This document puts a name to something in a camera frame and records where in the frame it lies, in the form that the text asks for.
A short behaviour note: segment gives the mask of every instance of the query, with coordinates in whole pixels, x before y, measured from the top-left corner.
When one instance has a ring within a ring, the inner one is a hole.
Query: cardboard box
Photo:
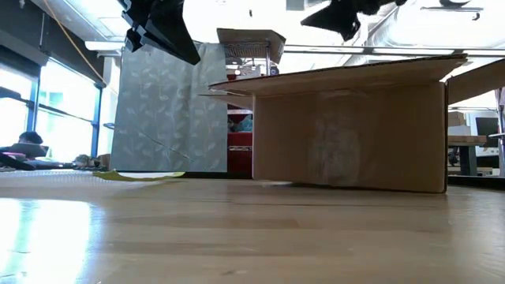
[[[451,127],[451,126],[466,125],[466,123],[465,123],[465,114],[461,113],[459,111],[451,111],[448,114],[447,124],[449,125],[449,127]]]
[[[448,103],[505,85],[505,60],[440,82],[465,62],[459,54],[231,81],[210,89],[229,94],[221,100],[253,104],[255,179],[444,192]]]

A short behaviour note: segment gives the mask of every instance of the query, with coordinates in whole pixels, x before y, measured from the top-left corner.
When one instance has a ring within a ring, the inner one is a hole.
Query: wooden floor
[[[6,173],[0,213],[0,283],[505,283],[505,192]]]

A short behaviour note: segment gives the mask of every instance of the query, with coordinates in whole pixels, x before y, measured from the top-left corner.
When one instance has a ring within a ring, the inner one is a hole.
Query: yellow paper
[[[102,178],[106,181],[165,181],[171,178],[182,177],[184,172],[168,173],[170,175],[163,177],[125,177],[120,175],[117,171],[112,170],[108,172],[93,172],[93,176]]]

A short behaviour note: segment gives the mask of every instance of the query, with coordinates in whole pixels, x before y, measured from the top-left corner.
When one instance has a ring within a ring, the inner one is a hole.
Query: table leg
[[[461,175],[477,176],[477,157],[474,146],[459,147],[459,164]]]

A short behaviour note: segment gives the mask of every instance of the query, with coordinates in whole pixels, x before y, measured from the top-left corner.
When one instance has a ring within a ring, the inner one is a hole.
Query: gray fabric backdrop
[[[151,47],[123,52],[113,168],[226,171],[226,104],[198,96],[226,80],[224,51],[196,48],[196,66]]]

